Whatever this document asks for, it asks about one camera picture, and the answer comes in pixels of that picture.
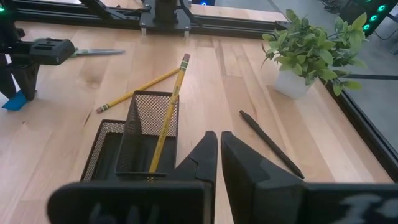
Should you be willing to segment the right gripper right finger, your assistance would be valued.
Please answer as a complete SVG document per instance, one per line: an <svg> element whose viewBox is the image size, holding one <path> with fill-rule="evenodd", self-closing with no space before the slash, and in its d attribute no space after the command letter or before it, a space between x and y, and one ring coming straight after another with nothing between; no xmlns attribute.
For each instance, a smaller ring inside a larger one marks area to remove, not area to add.
<svg viewBox="0 0 398 224"><path fill-rule="evenodd" d="M231 132L221 156L235 224L398 224L398 184L306 182Z"/></svg>

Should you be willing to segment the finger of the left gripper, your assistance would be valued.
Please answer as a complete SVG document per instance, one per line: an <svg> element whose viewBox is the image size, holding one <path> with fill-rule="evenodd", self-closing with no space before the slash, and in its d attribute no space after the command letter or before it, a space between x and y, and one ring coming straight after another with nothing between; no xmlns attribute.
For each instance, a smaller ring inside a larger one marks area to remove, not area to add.
<svg viewBox="0 0 398 224"><path fill-rule="evenodd" d="M5 55L0 55L0 92L4 96L15 96L16 88L12 79L11 71L7 67L8 62Z"/></svg>
<svg viewBox="0 0 398 224"><path fill-rule="evenodd" d="M35 98L38 71L38 65L14 67L14 78L27 100Z"/></svg>

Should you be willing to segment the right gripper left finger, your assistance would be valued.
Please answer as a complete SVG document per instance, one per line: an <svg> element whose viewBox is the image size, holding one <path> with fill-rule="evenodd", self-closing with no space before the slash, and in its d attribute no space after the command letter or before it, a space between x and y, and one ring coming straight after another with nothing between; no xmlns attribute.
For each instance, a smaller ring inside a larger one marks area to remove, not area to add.
<svg viewBox="0 0 398 224"><path fill-rule="evenodd" d="M214 224L217 136L207 131L163 180L75 182L47 202L51 224Z"/></svg>

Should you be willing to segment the blue eraser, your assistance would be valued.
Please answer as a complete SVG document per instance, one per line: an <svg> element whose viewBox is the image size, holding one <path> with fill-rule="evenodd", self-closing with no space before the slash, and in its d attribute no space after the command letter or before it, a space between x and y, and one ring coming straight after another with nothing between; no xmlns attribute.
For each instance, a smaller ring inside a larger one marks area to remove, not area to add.
<svg viewBox="0 0 398 224"><path fill-rule="evenodd" d="M28 103L28 99L25 97L23 92L19 90L16 93L16 96L8 100L2 108L11 110L11 111L19 111L25 104Z"/></svg>

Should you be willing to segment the green handled scissors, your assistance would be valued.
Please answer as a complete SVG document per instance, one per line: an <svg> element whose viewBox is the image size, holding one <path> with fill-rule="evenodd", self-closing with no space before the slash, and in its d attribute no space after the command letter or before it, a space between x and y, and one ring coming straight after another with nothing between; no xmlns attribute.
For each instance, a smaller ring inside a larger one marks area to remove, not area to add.
<svg viewBox="0 0 398 224"><path fill-rule="evenodd" d="M79 57L87 55L113 55L113 54L123 54L125 50L122 49L79 49L76 48L75 52L70 56Z"/></svg>

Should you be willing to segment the black mesh desk organizer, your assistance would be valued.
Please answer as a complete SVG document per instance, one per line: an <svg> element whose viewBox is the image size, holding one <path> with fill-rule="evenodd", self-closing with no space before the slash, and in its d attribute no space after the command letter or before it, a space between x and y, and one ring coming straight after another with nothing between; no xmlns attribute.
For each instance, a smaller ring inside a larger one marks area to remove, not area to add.
<svg viewBox="0 0 398 224"><path fill-rule="evenodd" d="M173 171L177 156L178 101L157 170L149 172L171 96L170 92L135 91L125 120L102 120L80 180L152 181Z"/></svg>

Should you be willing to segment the black pen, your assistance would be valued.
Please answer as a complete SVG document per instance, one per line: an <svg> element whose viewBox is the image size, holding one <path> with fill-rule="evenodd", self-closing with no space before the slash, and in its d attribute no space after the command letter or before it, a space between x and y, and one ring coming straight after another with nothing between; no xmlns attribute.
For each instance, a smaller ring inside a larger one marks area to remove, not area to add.
<svg viewBox="0 0 398 224"><path fill-rule="evenodd" d="M296 176L304 179L304 174L298 166L282 151L282 149L261 129L260 125L243 110L239 111L243 120L253 131L270 147L274 154L292 171Z"/></svg>

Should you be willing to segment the yellow pencil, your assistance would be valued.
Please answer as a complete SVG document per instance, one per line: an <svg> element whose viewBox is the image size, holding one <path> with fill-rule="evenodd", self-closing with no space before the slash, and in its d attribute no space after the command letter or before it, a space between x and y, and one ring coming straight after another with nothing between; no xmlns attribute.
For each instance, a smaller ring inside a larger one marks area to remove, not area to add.
<svg viewBox="0 0 398 224"><path fill-rule="evenodd" d="M167 133L168 133L169 126L170 126L170 121L172 119L175 104L178 100L179 91L180 91L182 83L183 83L183 78L185 76L185 72L188 67L189 60L190 60L190 54L184 54L182 62L180 64L179 71L177 73L177 79L175 81L174 89L173 89L172 95L170 97L170 102L167 107L167 111L165 114L162 129L161 129L161 132L160 132L160 135L159 135L156 147L155 147L154 155L153 155L150 167L149 167L150 173L156 172L157 167L159 165L160 157L161 157L162 150L164 147L165 138L167 137Z"/></svg>
<svg viewBox="0 0 398 224"><path fill-rule="evenodd" d="M111 102L109 102L109 103L103 104L102 106L100 106L99 108L96 109L96 112L97 112L98 114L100 114L100 113L102 113L102 112L104 112L104 111L106 111L106 110L112 108L113 106L119 104L120 102L122 102L122 101L124 101L124 100L130 98L130 97L134 94L135 91L146 90L146 89L148 89L149 87L151 87L151 86L153 86L153 85L155 85L155 84L161 82L162 80L165 80L166 78L168 78L168 77L170 77L170 76L176 74L178 71L179 71L179 69L177 68L177 69L175 69L175 70L172 70L172 71L169 72L169 73L166 73L166 74L164 74L164 75L161 75L161 76L155 78L154 80L150 81L149 83L146 83L146 84L142 85L141 87L136 88L135 90L132 90L132 91L130 91L130 92L127 92L125 95L123 95L123 96L121 96L121 97L119 97L119 98L117 98L117 99L115 99L115 100L113 100L113 101L111 101Z"/></svg>

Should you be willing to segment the green potted plant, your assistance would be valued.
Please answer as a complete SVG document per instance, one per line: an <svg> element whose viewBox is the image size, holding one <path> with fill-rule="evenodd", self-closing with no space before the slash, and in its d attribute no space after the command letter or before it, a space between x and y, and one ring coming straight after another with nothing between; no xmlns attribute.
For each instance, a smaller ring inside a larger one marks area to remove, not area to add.
<svg viewBox="0 0 398 224"><path fill-rule="evenodd" d="M262 34L269 48L262 47L266 60L279 64L279 74L274 89L292 98L302 97L321 80L331 83L333 93L338 96L344 89L359 90L362 85L352 80L340 80L350 74L347 65L362 66L357 54L365 41L366 13L352 23L337 17L335 31L328 34L321 27L310 25L307 18L300 18L293 10L286 10L291 24L284 30Z"/></svg>

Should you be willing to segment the black device with green lights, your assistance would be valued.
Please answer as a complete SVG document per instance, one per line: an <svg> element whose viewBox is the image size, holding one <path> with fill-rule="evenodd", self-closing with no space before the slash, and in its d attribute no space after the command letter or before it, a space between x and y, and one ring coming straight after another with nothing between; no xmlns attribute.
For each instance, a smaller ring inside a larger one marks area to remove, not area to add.
<svg viewBox="0 0 398 224"><path fill-rule="evenodd" d="M363 24L363 31L365 36L369 36L387 17L398 22L398 16L391 14L396 6L398 0L349 0L340 9L340 17L352 24L360 15L366 13L367 20Z"/></svg>

